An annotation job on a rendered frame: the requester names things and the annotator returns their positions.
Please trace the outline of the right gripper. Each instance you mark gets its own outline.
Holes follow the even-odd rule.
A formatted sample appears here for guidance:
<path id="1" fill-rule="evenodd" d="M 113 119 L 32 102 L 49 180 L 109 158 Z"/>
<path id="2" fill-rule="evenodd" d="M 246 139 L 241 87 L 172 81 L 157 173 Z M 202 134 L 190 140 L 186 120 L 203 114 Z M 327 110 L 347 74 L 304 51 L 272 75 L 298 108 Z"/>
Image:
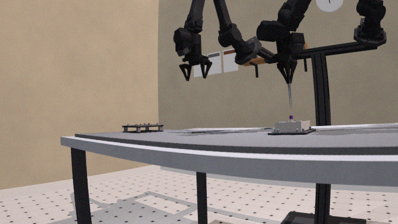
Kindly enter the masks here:
<path id="1" fill-rule="evenodd" d="M 181 64 L 181 65 L 179 65 L 180 69 L 182 70 L 182 72 L 183 72 L 183 74 L 185 76 L 186 81 L 189 81 L 189 79 L 190 79 L 192 66 L 201 65 L 203 78 L 206 79 L 208 71 L 209 71 L 209 69 L 210 69 L 210 67 L 212 65 L 212 62 L 209 61 L 208 57 L 202 55 L 202 48 L 201 48 L 201 54 L 194 55 L 194 56 L 187 57 L 187 58 L 183 58 L 182 61 L 183 62 L 189 61 L 189 64 Z M 205 71 L 205 65 L 207 65 L 206 71 Z M 187 69 L 188 75 L 186 75 L 185 68 Z"/>

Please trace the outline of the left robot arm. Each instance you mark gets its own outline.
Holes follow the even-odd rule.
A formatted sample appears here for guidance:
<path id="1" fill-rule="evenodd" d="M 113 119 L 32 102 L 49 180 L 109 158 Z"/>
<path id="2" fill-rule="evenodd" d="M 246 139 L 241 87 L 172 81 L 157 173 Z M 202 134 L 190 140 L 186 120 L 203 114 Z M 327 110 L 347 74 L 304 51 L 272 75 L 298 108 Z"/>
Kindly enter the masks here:
<path id="1" fill-rule="evenodd" d="M 261 21 L 257 28 L 257 39 L 276 41 L 277 53 L 298 54 L 298 51 L 303 51 L 304 33 L 294 32 L 305 17 L 304 13 L 310 2 L 311 0 L 287 0 L 284 2 L 278 12 L 277 21 Z M 363 25 L 358 25 L 357 37 L 383 40 L 384 32 L 380 25 L 380 21 L 386 13 L 383 1 L 359 0 L 356 9 L 360 16 L 365 16 Z M 290 31 L 293 32 L 290 33 Z"/>

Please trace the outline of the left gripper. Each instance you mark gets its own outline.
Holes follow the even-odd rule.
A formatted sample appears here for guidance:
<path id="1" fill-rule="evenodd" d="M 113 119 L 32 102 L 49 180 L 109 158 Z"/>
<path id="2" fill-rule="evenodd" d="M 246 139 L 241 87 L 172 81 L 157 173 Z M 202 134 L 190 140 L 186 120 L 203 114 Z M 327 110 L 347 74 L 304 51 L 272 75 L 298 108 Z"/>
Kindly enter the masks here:
<path id="1" fill-rule="evenodd" d="M 293 74 L 297 65 L 297 59 L 301 59 L 302 54 L 287 54 L 287 53 L 277 53 L 270 58 L 271 62 L 278 62 L 277 68 L 283 75 L 287 84 L 292 83 Z M 285 71 L 286 74 L 285 74 Z M 291 73 L 290 73 L 291 69 Z"/>

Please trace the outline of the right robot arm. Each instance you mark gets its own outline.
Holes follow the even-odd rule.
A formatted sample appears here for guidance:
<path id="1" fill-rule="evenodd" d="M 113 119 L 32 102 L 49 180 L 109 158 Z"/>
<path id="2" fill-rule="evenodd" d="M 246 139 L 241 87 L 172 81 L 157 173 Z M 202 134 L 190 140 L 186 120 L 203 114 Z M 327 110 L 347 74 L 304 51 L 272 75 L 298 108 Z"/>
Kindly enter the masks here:
<path id="1" fill-rule="evenodd" d="M 248 44 L 242 39 L 241 33 L 235 23 L 231 22 L 225 0 L 213 0 L 219 19 L 220 30 L 218 41 L 222 47 L 232 45 L 237 53 L 235 60 L 253 53 L 254 42 Z M 205 0 L 192 0 L 190 12 L 185 21 L 184 28 L 174 31 L 174 43 L 178 56 L 184 58 L 201 54 L 201 35 L 203 24 L 203 8 Z M 191 20 L 192 19 L 192 20 Z M 231 24 L 231 25 L 230 25 Z M 233 44 L 234 43 L 234 44 Z"/>

